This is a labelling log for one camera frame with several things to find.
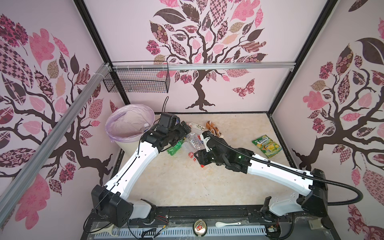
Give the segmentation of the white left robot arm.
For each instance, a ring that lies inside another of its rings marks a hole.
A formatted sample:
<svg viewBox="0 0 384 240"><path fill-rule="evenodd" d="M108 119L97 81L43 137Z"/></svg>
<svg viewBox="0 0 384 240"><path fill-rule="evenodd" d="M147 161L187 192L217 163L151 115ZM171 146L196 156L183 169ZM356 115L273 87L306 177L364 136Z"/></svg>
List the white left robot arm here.
<svg viewBox="0 0 384 240"><path fill-rule="evenodd" d="M147 218L155 206L144 200L130 202L132 188L148 164L167 145L174 146L190 132L191 128L184 121L168 128L156 124L146 131L123 168L104 186L93 188L93 212L116 227L124 226L131 219Z"/></svg>

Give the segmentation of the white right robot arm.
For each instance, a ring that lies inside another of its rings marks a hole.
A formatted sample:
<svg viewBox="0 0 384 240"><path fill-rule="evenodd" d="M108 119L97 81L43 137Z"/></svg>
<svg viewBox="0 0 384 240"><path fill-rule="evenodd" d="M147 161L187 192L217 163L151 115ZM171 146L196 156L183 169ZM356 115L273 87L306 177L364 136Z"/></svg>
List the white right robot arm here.
<svg viewBox="0 0 384 240"><path fill-rule="evenodd" d="M199 137L202 149L195 152L200 165L215 164L227 170L255 175L290 188L293 192L284 197L267 197L261 212L266 217L280 217L286 214L305 212L316 217L328 215L328 186L325 176L287 167L244 149L234 149L224 139L211 132L203 132Z"/></svg>

